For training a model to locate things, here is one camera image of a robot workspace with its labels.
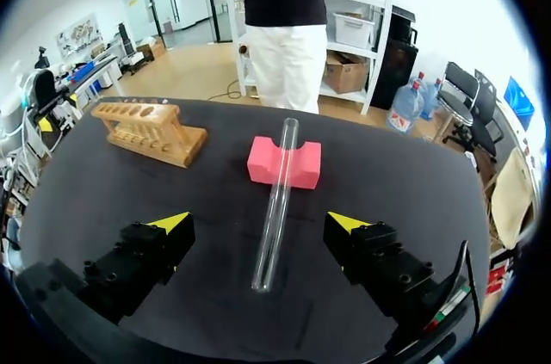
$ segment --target blue monitor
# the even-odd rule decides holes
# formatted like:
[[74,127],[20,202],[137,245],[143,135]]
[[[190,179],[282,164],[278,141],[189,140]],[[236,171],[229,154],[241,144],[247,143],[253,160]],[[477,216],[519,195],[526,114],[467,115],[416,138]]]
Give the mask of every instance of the blue monitor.
[[524,130],[528,130],[528,126],[535,112],[534,105],[524,93],[523,88],[520,87],[513,77],[509,79],[509,84],[505,91],[505,101],[517,115],[518,121],[520,121]]

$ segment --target white shelving unit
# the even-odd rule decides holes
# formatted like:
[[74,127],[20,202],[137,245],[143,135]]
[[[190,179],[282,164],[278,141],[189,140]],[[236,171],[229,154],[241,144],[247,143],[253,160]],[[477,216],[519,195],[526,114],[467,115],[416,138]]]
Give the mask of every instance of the white shelving unit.
[[[346,94],[338,94],[327,84],[322,83],[319,89],[319,93],[322,96],[336,97],[350,102],[356,102],[362,104],[362,114],[367,114],[369,110],[369,104],[373,98],[375,92],[375,86],[381,73],[382,60],[385,56],[385,49],[387,47],[388,32],[390,29],[390,21],[392,18],[392,0],[340,0],[345,2],[352,2],[356,4],[364,4],[376,9],[377,13],[380,13],[380,21],[378,22],[378,28],[375,34],[379,35],[379,42],[374,49],[361,49],[353,46],[347,46],[337,43],[335,41],[335,35],[328,35],[327,49],[335,52],[343,52],[348,54],[355,54],[356,56],[364,57],[369,62],[369,76],[367,83],[367,90],[361,89],[360,91]],[[331,7],[331,0],[325,0],[326,5]],[[239,89],[242,96],[247,96],[247,87],[255,86],[255,78],[246,70],[246,61],[244,57],[239,53],[239,48],[246,45],[247,35],[244,34],[244,30],[238,25],[238,17],[244,10],[244,0],[228,0],[228,9],[230,17],[230,26],[232,28],[233,39],[233,51],[236,59],[236,65],[238,69]]]

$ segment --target wooden test tube rack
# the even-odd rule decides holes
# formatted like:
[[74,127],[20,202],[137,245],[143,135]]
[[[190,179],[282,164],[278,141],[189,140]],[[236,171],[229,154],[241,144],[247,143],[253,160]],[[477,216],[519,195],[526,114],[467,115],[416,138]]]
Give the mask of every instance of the wooden test tube rack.
[[182,126],[173,104],[101,103],[92,115],[109,130],[109,143],[188,168],[207,139],[207,131]]

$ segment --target black office chair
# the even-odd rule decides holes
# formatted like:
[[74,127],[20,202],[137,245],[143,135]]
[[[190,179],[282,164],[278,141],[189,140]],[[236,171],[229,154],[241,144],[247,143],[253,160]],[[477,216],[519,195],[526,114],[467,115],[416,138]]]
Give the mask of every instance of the black office chair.
[[58,92],[55,89],[55,78],[51,71],[45,69],[39,72],[34,78],[33,92],[38,110],[46,108],[53,99],[58,98]]
[[[478,80],[464,71],[456,63],[448,63],[443,81],[467,99],[472,99],[475,101],[479,94]],[[440,90],[438,91],[436,98],[438,99],[438,102],[449,112],[449,116],[440,126],[440,129],[438,129],[438,133],[434,137],[433,142],[437,142],[444,135],[452,120],[457,120],[464,126],[473,125],[474,120],[471,114],[472,108],[466,106],[459,97],[454,96],[448,91]]]
[[[451,140],[462,146],[466,151],[471,152],[474,151],[474,148],[480,147],[490,155],[492,161],[495,163],[496,144],[504,138],[501,127],[493,119],[498,95],[495,86],[484,74],[476,70],[474,75],[480,83],[479,94],[474,102],[470,99],[465,100],[465,106],[472,109],[473,125],[471,127],[456,125],[453,134],[458,137],[448,136],[443,140],[443,143]],[[490,123],[493,123],[499,131],[499,136],[496,139],[493,139],[488,131]]]

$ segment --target floor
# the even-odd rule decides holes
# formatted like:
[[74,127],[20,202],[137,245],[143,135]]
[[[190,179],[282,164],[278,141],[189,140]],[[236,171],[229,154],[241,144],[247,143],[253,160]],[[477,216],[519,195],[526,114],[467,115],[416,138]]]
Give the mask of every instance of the floor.
[[[224,40],[229,35],[231,38],[230,20],[227,13],[217,16],[220,38]],[[212,43],[216,40],[214,32],[214,22],[205,20],[199,24],[195,24],[185,30],[177,30],[170,34],[164,35],[164,41],[168,48],[179,48],[185,46],[199,46]]]
[[[225,94],[228,87],[231,91],[238,92],[237,78],[232,45],[215,44],[170,50],[134,76],[126,74],[121,79],[121,85],[128,96],[137,98],[154,96],[207,100],[212,96]],[[103,91],[102,95],[117,96],[113,88]],[[248,96],[238,99],[220,96],[213,101],[262,107],[259,100]],[[324,96],[319,98],[319,112],[322,115],[386,128],[385,110],[371,108],[366,116],[360,115],[360,110],[361,105],[354,102]],[[412,130],[412,136],[430,141],[442,122],[443,118],[439,116],[433,121],[419,120]],[[461,152],[459,146],[452,143],[448,145]],[[482,313],[484,319],[489,317],[495,308],[497,302],[494,299],[495,297],[485,303]]]

